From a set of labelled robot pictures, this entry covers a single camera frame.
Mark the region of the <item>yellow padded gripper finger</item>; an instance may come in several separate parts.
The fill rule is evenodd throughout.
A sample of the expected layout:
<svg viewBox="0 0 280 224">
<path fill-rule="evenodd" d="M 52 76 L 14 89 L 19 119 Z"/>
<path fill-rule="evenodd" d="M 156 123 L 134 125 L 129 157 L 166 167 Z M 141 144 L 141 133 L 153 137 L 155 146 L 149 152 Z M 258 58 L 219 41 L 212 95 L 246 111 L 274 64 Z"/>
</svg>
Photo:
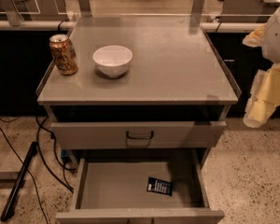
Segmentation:
<svg viewBox="0 0 280 224">
<path fill-rule="evenodd" d="M 262 24 L 259 28 L 248 34 L 243 39 L 243 44 L 251 48 L 261 47 L 263 45 L 265 28 L 266 24 Z"/>
<path fill-rule="evenodd" d="M 265 124 L 280 106 L 280 63 L 274 63 L 267 71 L 258 70 L 245 107 L 243 123 L 250 128 Z"/>
</svg>

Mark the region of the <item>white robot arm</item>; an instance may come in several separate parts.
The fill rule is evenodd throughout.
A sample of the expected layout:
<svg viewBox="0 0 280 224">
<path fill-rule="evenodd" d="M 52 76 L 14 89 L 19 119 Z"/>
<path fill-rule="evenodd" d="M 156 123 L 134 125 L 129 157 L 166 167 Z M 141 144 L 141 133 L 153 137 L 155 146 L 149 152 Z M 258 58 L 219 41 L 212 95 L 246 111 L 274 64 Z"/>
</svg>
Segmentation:
<svg viewBox="0 0 280 224">
<path fill-rule="evenodd" d="M 267 71 L 258 70 L 252 82 L 243 123 L 250 128 L 265 124 L 280 106 L 280 7 L 268 21 L 247 35 L 243 44 L 261 47 L 262 56 L 273 63 Z"/>
</svg>

